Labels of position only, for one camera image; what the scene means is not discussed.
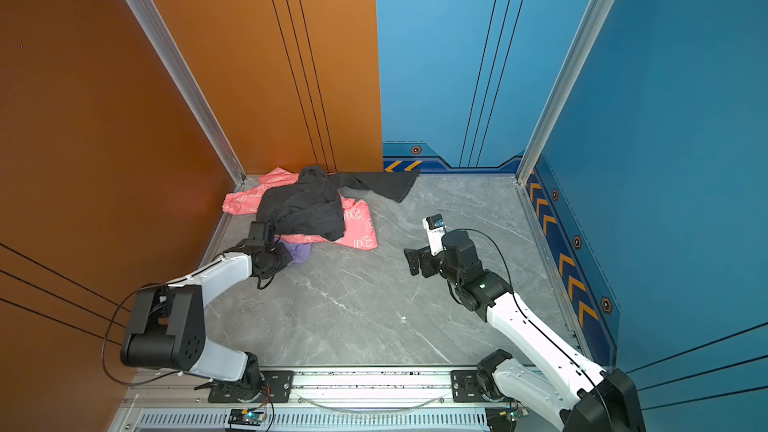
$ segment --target marble surface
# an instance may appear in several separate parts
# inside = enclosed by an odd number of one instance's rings
[[[255,353],[262,365],[476,364],[497,348],[527,359],[474,312],[456,304],[439,276],[411,276],[404,248],[427,245],[421,220],[442,214],[448,230],[494,238],[528,306],[575,344],[546,276],[511,177],[419,177],[401,203],[341,189],[370,206],[379,247],[315,244],[266,290],[248,279],[206,307],[207,335]],[[233,216],[220,249],[244,238],[253,215]],[[486,268],[505,276],[490,242],[470,232]]]

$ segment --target orange panel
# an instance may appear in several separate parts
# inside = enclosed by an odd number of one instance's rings
[[[338,169],[381,171],[376,0],[301,0],[301,5]]]
[[[300,65],[286,58],[292,43],[287,35],[283,43],[272,0],[154,2],[246,172],[322,161],[308,133],[319,150],[309,104],[296,93]]]
[[[111,316],[194,270],[233,183],[125,0],[0,0],[0,269]],[[0,298],[103,334],[107,321],[0,274]],[[4,430],[103,430],[125,387],[101,339],[0,302]],[[119,316],[123,324],[127,314]],[[110,338],[121,341],[117,327]],[[108,346],[110,370],[132,370]]]
[[[381,170],[376,0],[154,2],[246,172]]]

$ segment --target purple cloth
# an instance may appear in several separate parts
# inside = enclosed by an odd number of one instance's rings
[[[286,246],[288,253],[296,264],[306,262],[310,256],[310,252],[312,252],[312,244],[291,244],[283,239],[280,239],[278,242]]]

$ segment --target black cable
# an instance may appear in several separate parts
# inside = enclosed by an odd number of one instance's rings
[[[112,374],[109,373],[109,370],[107,370],[107,364],[104,362],[104,350],[107,347],[107,337],[109,337],[109,331],[112,330],[112,324],[114,323],[114,318],[117,317],[118,312],[120,311],[120,308],[123,307],[123,304],[127,302],[131,297],[134,296],[134,294],[137,294],[143,290],[149,289],[149,288],[156,288],[160,286],[161,284],[152,284],[152,285],[145,285],[143,287],[139,287],[135,291],[131,292],[126,298],[123,299],[123,301],[118,304],[116,309],[114,310],[114,313],[112,314],[112,319],[109,321],[109,325],[107,326],[107,332],[104,334],[104,341],[101,342],[101,369],[104,371],[104,373],[109,377],[113,382],[117,382],[120,385],[127,385],[129,387],[135,386],[135,385],[144,385],[148,384],[149,382],[154,382],[155,380],[162,379],[163,377],[168,377],[169,375],[176,374],[176,372],[168,372],[167,374],[162,374],[157,376],[156,378],[152,378],[149,380],[145,380],[143,382],[123,382],[120,379],[115,378]]]
[[[333,142],[331,141],[331,130],[328,128],[328,119],[326,118],[326,106],[322,103],[322,91],[320,89],[320,78],[317,75],[317,66],[315,65],[315,56],[312,53],[312,42],[310,41],[310,30],[306,26],[306,18],[304,17],[304,5],[299,0],[299,8],[301,9],[301,19],[304,23],[304,32],[306,33],[306,44],[310,48],[310,58],[312,59],[312,68],[315,71],[315,83],[317,84],[317,95],[320,96],[320,109],[322,110],[322,119],[326,123],[326,133],[328,134],[328,146],[331,149],[331,159],[333,160],[333,169],[336,167],[336,156],[333,155]]]
[[[480,132],[480,124],[482,123],[482,111],[483,109],[485,109],[485,101],[488,99],[488,91],[491,89],[491,80],[493,80],[493,71],[496,67],[496,57],[498,56],[498,48],[502,44],[502,36],[504,36],[504,26],[507,24],[507,14],[509,13],[509,5],[511,3],[512,3],[512,0],[507,0],[507,8],[504,11],[504,19],[502,19],[502,30],[501,32],[498,33],[498,41],[496,42],[496,51],[493,53],[493,62],[491,62],[491,73],[488,75],[488,83],[485,85],[485,95],[482,98],[482,105],[480,106],[480,117],[478,118],[478,126],[475,128],[475,139],[472,140],[472,148],[469,150],[469,160],[467,162],[467,167],[472,166],[471,164],[472,154],[475,153],[475,143],[478,140],[478,132]],[[499,77],[498,81],[499,81],[498,84],[501,85],[502,78]]]
[[[73,306],[75,306],[75,307],[77,307],[77,308],[80,308],[80,309],[82,309],[82,310],[84,310],[84,311],[86,311],[86,312],[89,312],[89,313],[91,313],[91,314],[93,314],[93,315],[97,316],[97,317],[101,317],[101,318],[102,318],[103,320],[105,320],[105,321],[108,321],[108,320],[109,320],[109,319],[108,319],[108,318],[106,318],[105,316],[103,316],[103,315],[101,315],[101,314],[99,314],[99,313],[97,313],[97,312],[93,312],[93,311],[92,311],[91,309],[89,309],[89,308],[85,308],[85,307],[83,307],[83,306],[82,306],[82,305],[80,305],[80,304],[76,304],[76,303],[74,303],[74,302],[72,302],[72,301],[70,301],[70,300],[67,300],[66,298],[63,298],[61,295],[56,295],[56,294],[54,294],[53,292],[47,291],[47,290],[45,290],[43,287],[38,287],[37,285],[35,285],[35,284],[31,283],[31,282],[27,282],[27,281],[25,281],[23,278],[20,278],[20,277],[16,277],[14,274],[12,274],[12,273],[10,273],[10,272],[6,272],[6,271],[4,271],[4,270],[0,269],[0,273],[6,274],[7,276],[9,276],[9,277],[11,277],[11,278],[14,278],[14,279],[18,280],[19,282],[21,282],[21,283],[23,283],[23,284],[29,285],[30,287],[33,287],[33,288],[36,288],[37,290],[39,290],[39,291],[41,291],[41,292],[45,292],[45,293],[46,293],[46,294],[48,294],[48,295],[52,295],[52,296],[54,296],[54,297],[56,297],[56,298],[58,298],[58,299],[60,299],[60,300],[63,300],[64,302],[67,302],[67,303],[68,303],[68,304],[70,304],[70,305],[73,305]],[[124,326],[124,325],[122,325],[120,322],[115,322],[115,323],[116,323],[117,325],[121,326],[122,328],[125,328],[125,326]]]
[[[256,284],[256,288],[259,289],[260,291],[263,291],[265,288],[270,286],[272,281],[275,279],[275,276],[273,275],[272,277],[270,277],[270,280],[267,281],[267,283],[265,283],[263,287],[261,286],[261,277],[257,276],[256,278],[259,280],[258,283]]]
[[[310,132],[310,123],[306,119],[306,112],[304,111],[304,102],[302,102],[301,100],[301,94],[299,93],[299,83],[296,81],[296,74],[293,72],[293,64],[290,62],[290,54],[288,53],[288,44],[286,43],[286,37],[283,34],[283,26],[280,24],[280,16],[277,15],[277,5],[275,5],[275,0],[272,0],[272,7],[275,10],[275,19],[277,20],[277,28],[280,29],[280,36],[283,38],[283,47],[286,50],[286,58],[288,59],[288,67],[290,68],[290,74],[293,76],[293,85],[296,88],[296,95],[299,97],[301,114],[304,116],[304,125],[306,125],[306,134],[310,137],[310,145],[312,146],[312,154],[315,157],[315,163],[318,163],[317,152],[315,152],[315,143],[312,141],[312,132]]]
[[[448,284],[448,292],[451,293],[451,297],[453,297],[453,301],[456,302],[459,305],[462,305],[462,303],[456,298],[456,296],[453,294],[453,287],[451,287],[451,281],[446,279],[446,283]]]
[[[662,385],[672,384],[673,382],[679,382],[681,380],[686,380],[686,379],[690,379],[690,378],[694,378],[694,377],[699,377],[700,375],[711,374],[712,372],[717,372],[718,370],[730,369],[732,367],[738,367],[739,365],[749,364],[751,362],[757,362],[758,360],[763,360],[765,358],[768,358],[768,355],[761,355],[760,357],[755,357],[755,358],[752,358],[752,359],[742,360],[741,362],[735,362],[733,364],[724,365],[722,367],[705,370],[704,372],[698,372],[696,374],[686,375],[685,377],[681,377],[681,378],[677,378],[677,379],[672,379],[672,380],[667,380],[666,382],[661,382],[660,384],[649,385],[648,387],[643,387],[643,388],[638,389],[638,392],[641,392],[642,390],[648,390],[648,389],[660,387]]]
[[[482,63],[485,61],[485,51],[488,48],[488,38],[491,36],[491,24],[493,24],[493,14],[496,11],[496,1],[493,0],[493,8],[491,8],[491,19],[488,21],[488,32],[485,33],[485,45],[482,48],[482,57],[480,57],[480,70],[478,70],[478,79],[475,82],[475,93],[472,94],[472,105],[469,107],[469,118],[467,119],[467,129],[464,132],[464,143],[462,144],[462,154],[458,158],[458,166],[462,166],[462,162],[464,162],[464,151],[467,147],[467,137],[469,137],[469,124],[472,123],[472,110],[475,109],[475,99],[477,98],[478,94],[478,86],[480,85],[480,75],[482,74]]]
[[[493,110],[494,110],[494,107],[496,106],[496,97],[498,97],[498,90],[502,86],[502,79],[504,78],[504,69],[506,69],[506,67],[507,67],[507,59],[509,58],[509,51],[512,48],[512,40],[514,39],[514,32],[518,28],[518,20],[520,20],[520,11],[523,8],[523,2],[525,2],[525,0],[520,0],[520,7],[518,8],[518,16],[517,16],[516,19],[514,19],[514,27],[512,28],[512,37],[509,38],[509,46],[507,47],[507,55],[504,58],[504,65],[502,66],[502,74],[498,78],[498,86],[496,87],[496,93],[495,93],[495,95],[493,97],[493,104],[491,104],[491,111],[488,114],[488,121],[485,123],[485,132],[483,133],[483,136],[482,136],[482,143],[480,144],[480,152],[478,152],[478,159],[475,162],[475,167],[477,167],[478,164],[480,163],[480,155],[482,154],[482,148],[485,145],[485,136],[488,134],[488,126],[491,125],[491,118],[493,117]]]
[[[453,230],[466,230],[470,232],[476,232],[480,235],[485,235],[485,238],[491,241],[491,244],[493,244],[494,247],[496,247],[496,251],[498,252],[498,256],[502,258],[502,263],[504,264],[504,268],[507,269],[507,280],[509,282],[509,287],[512,288],[512,275],[509,273],[509,267],[507,267],[507,261],[504,260],[504,254],[502,254],[502,250],[496,245],[496,242],[485,232],[480,232],[476,228],[454,228]]]
[[[19,256],[19,257],[21,257],[21,258],[25,258],[25,259],[29,260],[31,263],[33,263],[33,264],[35,264],[35,265],[38,265],[38,266],[40,266],[40,267],[43,267],[43,268],[44,268],[45,270],[47,270],[48,272],[50,272],[50,273],[52,273],[52,274],[54,274],[54,275],[57,275],[57,276],[61,277],[63,280],[65,280],[65,281],[67,281],[67,282],[71,282],[72,284],[75,284],[75,285],[77,285],[77,286],[78,286],[78,287],[80,287],[80,288],[84,288],[84,289],[85,289],[85,290],[87,290],[88,292],[91,292],[92,294],[94,294],[94,295],[97,295],[97,296],[101,297],[103,300],[105,300],[105,301],[107,301],[107,302],[109,302],[109,303],[111,303],[111,304],[113,304],[113,305],[117,305],[117,304],[118,304],[117,302],[115,302],[115,301],[111,301],[110,299],[106,298],[105,296],[101,295],[100,293],[92,291],[90,288],[88,288],[88,287],[85,287],[84,285],[82,285],[82,284],[79,284],[79,283],[75,282],[74,280],[70,279],[69,277],[66,277],[66,276],[65,276],[65,275],[63,275],[63,274],[59,274],[58,272],[56,272],[56,271],[55,271],[55,270],[53,270],[52,268],[50,268],[50,267],[47,267],[47,266],[45,266],[45,265],[41,264],[40,262],[38,262],[38,261],[34,260],[33,258],[30,258],[30,257],[28,257],[27,255],[24,255],[24,254],[22,254],[21,252],[19,252],[19,251],[17,251],[17,250],[14,250],[13,248],[10,248],[9,246],[7,246],[7,245],[5,245],[5,244],[3,244],[3,243],[1,243],[1,242],[0,242],[0,247],[3,247],[3,248],[5,248],[5,249],[9,250],[10,252],[13,252],[14,254],[18,255],[18,256]]]
[[[735,390],[733,392],[725,392],[724,394],[709,395],[707,397],[699,397],[697,399],[681,400],[680,402],[673,402],[671,404],[655,405],[653,407],[646,407],[643,410],[653,410],[653,409],[660,409],[660,408],[665,408],[665,407],[671,407],[673,405],[689,404],[691,402],[698,402],[699,400],[708,400],[708,399],[716,399],[716,398],[721,398],[721,397],[728,397],[729,395],[745,394],[746,392],[754,392],[756,390],[764,390],[764,389],[768,389],[768,385],[761,385],[759,387],[753,387],[753,388],[750,388],[750,389]]]
[[[758,325],[754,325],[753,327],[745,328],[743,331],[738,331],[738,332],[735,332],[734,334],[726,335],[725,337],[719,338],[719,339],[717,339],[715,341],[707,342],[705,344],[698,345],[698,346],[696,346],[694,348],[690,348],[688,350],[683,350],[682,352],[678,352],[677,354],[670,355],[669,357],[656,360],[655,362],[650,362],[649,364],[646,364],[646,365],[644,365],[642,367],[634,368],[634,369],[630,370],[629,372],[627,372],[627,374],[631,374],[632,372],[637,372],[638,370],[645,369],[646,367],[650,367],[651,365],[660,364],[661,362],[664,362],[666,360],[674,359],[674,358],[679,357],[679,356],[681,356],[683,354],[687,354],[688,352],[693,352],[694,350],[699,350],[700,348],[705,348],[705,347],[707,347],[709,345],[716,344],[717,342],[722,342],[722,341],[725,341],[727,339],[734,338],[737,335],[742,335],[742,334],[745,334],[746,332],[751,332],[751,331],[753,331],[755,329],[758,329],[758,328],[761,328],[761,327],[765,327],[766,325],[768,325],[768,322],[763,322],[762,324],[758,324]]]
[[[101,338],[101,339],[103,339],[103,337],[101,337],[101,335],[99,335],[99,334],[94,334],[94,333],[93,333],[93,332],[91,332],[91,331],[86,331],[85,329],[83,329],[83,328],[80,328],[80,327],[78,327],[78,326],[76,326],[76,325],[72,325],[72,324],[68,324],[67,322],[64,322],[64,321],[60,321],[60,320],[58,320],[57,318],[53,318],[53,317],[51,317],[50,315],[46,315],[46,314],[44,314],[43,312],[37,312],[37,311],[34,311],[34,310],[30,309],[30,308],[26,308],[26,307],[25,307],[25,306],[23,306],[23,305],[17,304],[17,303],[15,303],[15,302],[11,302],[11,301],[9,301],[9,300],[7,300],[7,299],[5,299],[5,298],[2,298],[2,297],[0,297],[0,302],[5,302],[6,304],[14,305],[15,307],[18,307],[18,308],[20,308],[21,310],[25,310],[25,311],[27,311],[27,312],[32,312],[33,314],[39,315],[40,317],[49,318],[49,319],[51,319],[53,322],[59,322],[61,325],[66,325],[67,327],[71,327],[71,328],[73,328],[73,329],[75,329],[75,330],[78,330],[78,331],[81,331],[81,332],[85,332],[85,333],[86,333],[86,334],[88,334],[88,335],[93,335],[93,336],[94,336],[94,337],[96,337],[96,338]],[[120,345],[120,342],[115,342],[115,341],[111,341],[111,340],[110,340],[110,342],[111,342],[111,343],[113,343],[113,344],[116,344],[116,345]]]
[[[474,228],[455,228],[453,230],[466,230],[466,231],[476,232],[476,233],[481,234],[481,235],[485,235],[485,237],[489,241],[491,241],[491,243],[494,245],[494,247],[496,247],[496,250],[498,251],[499,256],[502,258],[502,263],[504,264],[504,268],[507,271],[507,278],[509,279],[509,287],[512,288],[512,276],[509,273],[509,267],[507,266],[507,261],[504,260],[504,254],[502,254],[502,250],[498,247],[496,242],[491,237],[488,236],[488,234],[486,234],[484,232],[480,232],[479,230],[474,229]],[[514,291],[512,291],[512,299],[514,300],[514,304],[518,306],[518,310],[522,314],[523,318],[528,320],[528,316],[525,315],[525,312],[523,312],[523,309],[520,307],[520,304],[518,304],[517,297],[514,296]],[[582,373],[584,373],[584,376],[587,378],[587,380],[589,380],[589,383],[592,384],[592,388],[594,389],[594,391],[598,393],[598,396],[600,397],[600,401],[603,403],[603,407],[605,408],[605,413],[608,415],[608,422],[610,423],[610,429],[613,430],[614,429],[614,425],[613,425],[613,422],[610,420],[610,411],[608,409],[608,405],[605,403],[605,399],[603,399],[603,395],[600,393],[600,390],[598,390],[598,386],[596,385],[596,383],[593,382],[592,379],[589,377],[589,374],[587,374],[587,372],[581,370],[581,367],[579,366],[579,364],[575,360],[573,360],[571,358],[571,356],[568,355],[568,353],[565,350],[563,350],[559,345],[557,345],[548,335],[546,335],[546,333],[543,330],[541,330],[536,324],[534,324],[531,320],[528,320],[528,323],[530,325],[533,325],[534,328],[537,331],[539,331],[539,333],[542,334],[544,336],[544,338],[546,338],[548,341],[550,341],[550,343],[552,343],[552,345],[555,346],[557,350],[560,350],[562,352],[562,355],[564,355],[566,358],[568,358],[568,360],[576,367],[577,370],[579,370]]]
[[[326,162],[326,169],[328,167],[328,157],[326,156],[326,148],[322,144],[322,135],[320,134],[320,121],[317,119],[317,113],[315,112],[315,102],[312,100],[312,92],[310,91],[310,81],[306,78],[306,68],[304,67],[304,59],[301,56],[301,47],[299,47],[299,36],[296,34],[296,25],[293,23],[293,14],[290,11],[290,4],[286,0],[286,8],[288,9],[288,18],[290,19],[290,26],[293,29],[293,39],[296,40],[296,51],[299,53],[299,62],[301,63],[301,70],[304,72],[304,83],[306,84],[306,93],[310,96],[310,106],[312,107],[312,116],[315,118],[315,128],[317,129],[317,138],[320,140],[320,149],[322,150],[322,158]]]
[[[270,432],[270,429],[272,428],[272,424],[275,423],[275,405],[272,400],[270,400],[270,405],[272,406],[272,420],[270,420],[270,426],[266,428],[265,432]]]

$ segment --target vent grille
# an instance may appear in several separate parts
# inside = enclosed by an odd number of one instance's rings
[[[225,430],[230,409],[144,409],[138,429]],[[271,411],[266,424],[272,420]],[[488,430],[483,408],[418,410],[410,414],[354,414],[319,409],[276,409],[270,432],[278,430]]]
[[[229,409],[149,409],[138,420],[139,430],[222,430]]]

